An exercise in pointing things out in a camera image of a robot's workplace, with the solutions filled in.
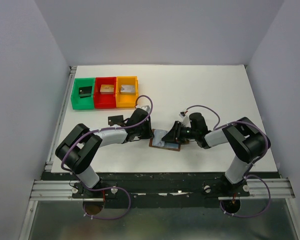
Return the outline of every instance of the yellow bin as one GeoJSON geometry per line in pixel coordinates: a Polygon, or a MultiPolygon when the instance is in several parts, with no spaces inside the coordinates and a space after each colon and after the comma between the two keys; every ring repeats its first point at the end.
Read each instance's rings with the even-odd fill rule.
{"type": "Polygon", "coordinates": [[[137,76],[117,76],[115,88],[115,101],[117,108],[134,108],[136,106],[136,100],[139,96],[138,92],[138,79],[137,76]],[[120,89],[122,85],[134,85],[135,94],[126,95],[121,94],[120,89]]]}

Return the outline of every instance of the white table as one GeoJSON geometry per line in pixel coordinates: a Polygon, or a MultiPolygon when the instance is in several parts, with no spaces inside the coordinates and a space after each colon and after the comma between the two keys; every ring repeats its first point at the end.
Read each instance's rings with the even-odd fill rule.
{"type": "MultiPolygon", "coordinates": [[[[153,101],[151,124],[153,129],[170,130],[179,113],[191,105],[205,105],[214,109],[221,123],[248,117],[264,131],[257,104],[242,65],[97,65],[78,66],[76,78],[137,76],[139,95],[153,101]]],[[[148,105],[140,99],[141,105],[148,105]]],[[[72,109],[68,101],[58,144],[79,123],[98,129],[108,126],[108,117],[123,115],[128,118],[133,109],[85,110],[72,109]]],[[[216,116],[203,108],[201,112],[211,130],[216,116]]],[[[158,172],[224,172],[230,166],[234,152],[229,144],[210,149],[197,146],[196,142],[182,145],[181,151],[149,147],[149,140],[112,144],[98,149],[91,163],[96,172],[103,173],[158,173],[158,172]]],[[[53,155],[52,173],[63,173],[61,161],[53,155]]],[[[276,172],[276,164],[269,150],[252,172],[276,172]]]]}

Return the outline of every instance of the plastic bin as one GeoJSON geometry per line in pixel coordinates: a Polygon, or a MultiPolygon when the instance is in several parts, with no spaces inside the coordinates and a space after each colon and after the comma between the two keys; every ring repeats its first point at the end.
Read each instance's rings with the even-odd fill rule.
{"type": "Polygon", "coordinates": [[[95,78],[75,78],[71,93],[71,103],[74,110],[88,110],[95,109],[94,105],[94,89],[95,89],[95,78]],[[81,87],[92,87],[91,96],[80,97],[79,88],[81,87]]]}
{"type": "Polygon", "coordinates": [[[136,106],[136,100],[139,96],[138,92],[138,79],[136,76],[117,76],[116,77],[116,91],[115,91],[115,101],[117,108],[134,108],[136,106]],[[121,94],[121,85],[134,85],[135,94],[126,95],[121,94]]]}
{"type": "Polygon", "coordinates": [[[113,109],[117,107],[116,104],[116,81],[114,77],[96,77],[93,91],[93,102],[96,109],[113,109]],[[100,88],[103,84],[113,85],[113,94],[101,94],[100,88]]]}

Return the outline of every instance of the white package in yellow bin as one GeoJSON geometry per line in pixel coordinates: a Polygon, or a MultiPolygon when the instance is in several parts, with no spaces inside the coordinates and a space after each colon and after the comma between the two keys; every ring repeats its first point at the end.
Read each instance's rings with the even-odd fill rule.
{"type": "Polygon", "coordinates": [[[100,93],[101,94],[113,94],[115,91],[114,85],[110,84],[102,84],[100,87],[100,93]]]}
{"type": "Polygon", "coordinates": [[[135,95],[136,86],[135,85],[121,85],[120,93],[123,95],[135,95]]]}

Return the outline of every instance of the white wall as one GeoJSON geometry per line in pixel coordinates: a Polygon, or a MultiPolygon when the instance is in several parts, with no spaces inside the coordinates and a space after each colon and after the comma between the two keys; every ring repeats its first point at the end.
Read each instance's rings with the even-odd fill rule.
{"type": "Polygon", "coordinates": [[[279,171],[300,211],[300,0],[286,0],[247,73],[279,171]]]}
{"type": "Polygon", "coordinates": [[[35,0],[70,65],[248,64],[283,0],[35,0]]]}
{"type": "Polygon", "coordinates": [[[69,74],[33,0],[0,0],[0,240],[18,239],[69,74]]]}

